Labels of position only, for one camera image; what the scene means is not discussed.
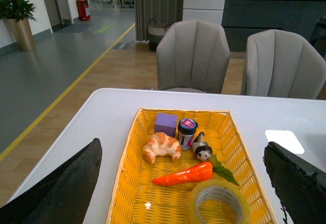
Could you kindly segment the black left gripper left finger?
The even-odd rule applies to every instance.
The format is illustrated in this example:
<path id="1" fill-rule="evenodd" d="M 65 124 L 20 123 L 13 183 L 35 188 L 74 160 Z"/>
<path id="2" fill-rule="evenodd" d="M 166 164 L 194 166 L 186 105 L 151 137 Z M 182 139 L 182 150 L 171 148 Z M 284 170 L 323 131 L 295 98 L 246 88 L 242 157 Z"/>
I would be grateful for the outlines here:
<path id="1" fill-rule="evenodd" d="M 98 138 L 1 207 L 1 223 L 83 223 L 102 161 Z"/>

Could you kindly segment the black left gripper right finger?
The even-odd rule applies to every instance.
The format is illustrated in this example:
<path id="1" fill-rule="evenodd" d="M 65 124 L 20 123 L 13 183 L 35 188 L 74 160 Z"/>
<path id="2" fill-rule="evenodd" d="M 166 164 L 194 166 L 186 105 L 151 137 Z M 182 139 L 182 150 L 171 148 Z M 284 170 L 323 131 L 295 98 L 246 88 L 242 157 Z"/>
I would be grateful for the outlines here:
<path id="1" fill-rule="evenodd" d="M 325 223 L 325 172 L 275 142 L 265 147 L 264 164 L 293 223 Z"/>

